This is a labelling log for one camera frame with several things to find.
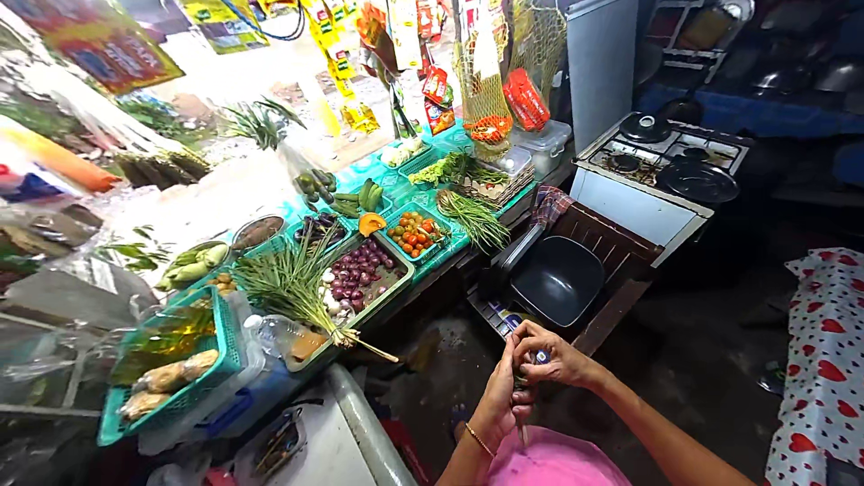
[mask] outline gold bracelet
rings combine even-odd
[[[490,451],[488,447],[486,447],[486,444],[483,444],[483,440],[480,438],[479,435],[477,435],[477,432],[475,432],[474,429],[472,429],[471,426],[467,422],[465,423],[465,428],[468,429],[468,431],[471,432],[471,435],[473,435],[474,438],[477,439],[477,442],[480,443],[480,446],[483,447],[483,449],[485,449],[486,452],[489,453],[489,457],[494,459],[495,455],[492,454],[492,451]]]

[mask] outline pink shirt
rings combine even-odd
[[[528,426],[528,447],[514,429],[489,466],[486,483],[495,486],[631,486],[618,467],[596,445]]]

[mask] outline wooden chair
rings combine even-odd
[[[580,322],[559,334],[585,355],[592,355],[621,318],[651,286],[651,262],[663,252],[634,232],[574,202],[551,228],[551,234],[578,241],[603,263],[606,283]]]

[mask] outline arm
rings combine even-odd
[[[546,349],[548,364],[523,363],[530,382],[555,380],[597,393],[645,446],[673,486],[752,486],[753,482],[660,415],[612,373],[538,324],[523,321],[514,331],[514,358]]]
[[[533,400],[530,394],[513,393],[515,348],[516,342],[508,337],[501,361],[489,377],[474,415],[468,420],[468,426],[480,436],[492,454],[498,451],[501,441],[516,426],[516,416],[524,418],[530,414]],[[491,463],[492,455],[466,429],[437,484],[482,484]]]

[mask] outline hand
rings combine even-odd
[[[468,424],[477,432],[492,452],[498,449],[501,440],[516,426],[516,416],[527,417],[531,411],[533,394],[513,392],[513,352],[516,342],[507,337],[501,361],[495,366],[480,404]]]
[[[610,376],[597,361],[585,356],[559,335],[537,323],[522,321],[512,335],[517,344],[513,359],[529,384],[552,380],[596,392]],[[550,354],[550,361],[542,365],[528,362],[527,353],[541,349]]]

